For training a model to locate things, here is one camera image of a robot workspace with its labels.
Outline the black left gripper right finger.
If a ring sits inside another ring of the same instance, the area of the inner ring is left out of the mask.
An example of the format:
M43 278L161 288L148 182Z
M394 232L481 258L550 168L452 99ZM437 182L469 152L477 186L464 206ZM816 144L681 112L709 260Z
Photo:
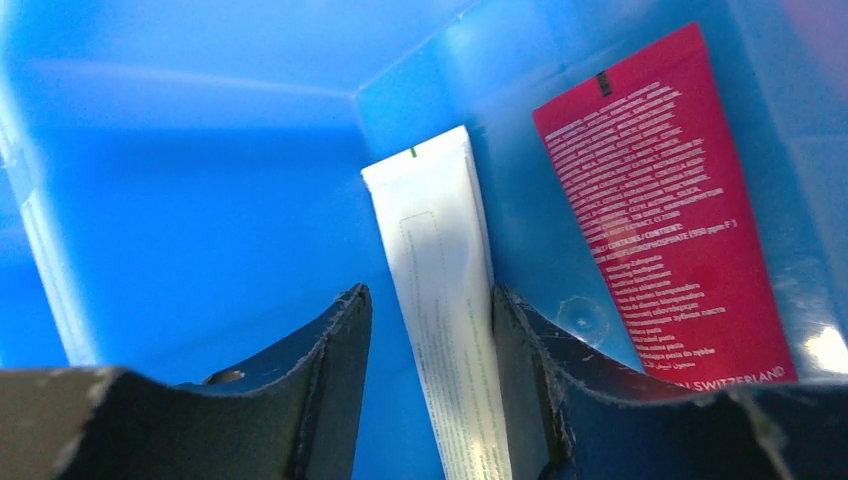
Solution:
M843 479L847 389L698 394L635 371L498 286L492 330L517 479Z

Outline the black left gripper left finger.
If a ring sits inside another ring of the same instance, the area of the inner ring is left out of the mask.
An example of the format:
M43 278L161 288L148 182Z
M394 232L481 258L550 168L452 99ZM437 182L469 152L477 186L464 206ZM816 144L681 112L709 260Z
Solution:
M357 284L202 383L122 367L5 369L5 479L348 479L372 332Z

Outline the white tube black cap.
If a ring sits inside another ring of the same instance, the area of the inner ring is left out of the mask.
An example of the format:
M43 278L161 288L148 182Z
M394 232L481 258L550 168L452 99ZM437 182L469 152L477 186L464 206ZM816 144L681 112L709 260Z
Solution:
M509 479L485 212L467 129L363 169L444 475Z

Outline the red toothpaste tube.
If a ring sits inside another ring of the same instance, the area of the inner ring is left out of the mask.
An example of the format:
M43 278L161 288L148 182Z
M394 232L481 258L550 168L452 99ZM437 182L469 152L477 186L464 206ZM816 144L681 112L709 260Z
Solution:
M698 24L533 120L647 374L696 392L797 381Z

